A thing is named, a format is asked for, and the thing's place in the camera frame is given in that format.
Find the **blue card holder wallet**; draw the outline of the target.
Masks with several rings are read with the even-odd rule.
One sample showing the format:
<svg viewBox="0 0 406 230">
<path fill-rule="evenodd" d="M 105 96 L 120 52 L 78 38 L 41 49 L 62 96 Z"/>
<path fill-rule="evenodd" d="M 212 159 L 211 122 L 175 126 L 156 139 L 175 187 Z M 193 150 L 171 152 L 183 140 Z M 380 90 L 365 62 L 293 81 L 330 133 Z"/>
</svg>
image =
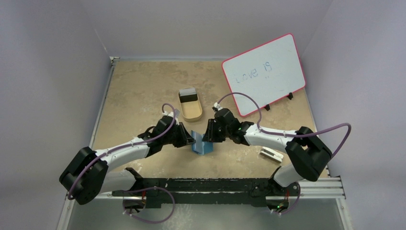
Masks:
<svg viewBox="0 0 406 230">
<path fill-rule="evenodd" d="M 203 141 L 203 136 L 192 130 L 191 136 L 195 139 L 195 143 L 192 144 L 192 151 L 198 155 L 205 155 L 214 151 L 214 145 L 212 142 Z"/>
</svg>

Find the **tan oval tray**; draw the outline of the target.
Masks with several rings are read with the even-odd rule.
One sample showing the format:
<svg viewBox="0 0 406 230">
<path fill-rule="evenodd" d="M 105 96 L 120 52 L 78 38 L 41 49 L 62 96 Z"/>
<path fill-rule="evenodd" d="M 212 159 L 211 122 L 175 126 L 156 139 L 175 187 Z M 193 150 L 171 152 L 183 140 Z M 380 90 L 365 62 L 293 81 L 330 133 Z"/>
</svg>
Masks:
<svg viewBox="0 0 406 230">
<path fill-rule="evenodd" d="M 179 97 L 180 111 L 185 121 L 196 122 L 203 115 L 203 109 L 198 93 L 190 96 Z"/>
</svg>

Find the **credit cards stack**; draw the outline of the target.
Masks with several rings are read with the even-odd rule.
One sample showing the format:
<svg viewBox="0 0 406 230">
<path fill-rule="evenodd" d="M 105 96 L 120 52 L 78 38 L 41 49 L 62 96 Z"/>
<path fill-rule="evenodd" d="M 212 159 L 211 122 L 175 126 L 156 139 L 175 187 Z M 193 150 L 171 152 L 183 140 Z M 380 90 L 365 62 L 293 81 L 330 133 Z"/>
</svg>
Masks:
<svg viewBox="0 0 406 230">
<path fill-rule="evenodd" d="M 194 87 L 184 88 L 179 90 L 179 97 L 190 96 L 197 94 L 197 91 Z"/>
</svg>

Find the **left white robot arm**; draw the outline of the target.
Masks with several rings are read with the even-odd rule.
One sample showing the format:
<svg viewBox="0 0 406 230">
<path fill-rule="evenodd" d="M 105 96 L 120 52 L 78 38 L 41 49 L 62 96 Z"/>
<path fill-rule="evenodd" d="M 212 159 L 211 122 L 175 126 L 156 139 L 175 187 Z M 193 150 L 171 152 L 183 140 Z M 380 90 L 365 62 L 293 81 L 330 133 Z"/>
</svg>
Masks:
<svg viewBox="0 0 406 230">
<path fill-rule="evenodd" d="M 60 175 L 59 182 L 67 190 L 68 200 L 84 205 L 101 193 L 107 174 L 112 170 L 150 157 L 165 145 L 181 148 L 194 143 L 195 139 L 182 122 L 164 115 L 156 125 L 124 144 L 99 150 L 81 148 Z"/>
</svg>

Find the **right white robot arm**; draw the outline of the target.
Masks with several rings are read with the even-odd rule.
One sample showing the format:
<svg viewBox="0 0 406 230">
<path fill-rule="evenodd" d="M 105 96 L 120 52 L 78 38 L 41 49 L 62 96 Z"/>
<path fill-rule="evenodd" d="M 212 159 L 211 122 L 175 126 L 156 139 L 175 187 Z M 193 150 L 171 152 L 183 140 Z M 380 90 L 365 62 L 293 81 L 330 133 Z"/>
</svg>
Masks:
<svg viewBox="0 0 406 230">
<path fill-rule="evenodd" d="M 202 140 L 221 143 L 227 138 L 235 144 L 267 147 L 287 154 L 290 163 L 278 168 L 269 181 L 269 189 L 275 195 L 302 179 L 317 181 L 333 157 L 331 150 L 308 127 L 287 131 L 258 127 L 253 122 L 239 122 L 229 109 L 223 108 L 208 120 Z"/>
</svg>

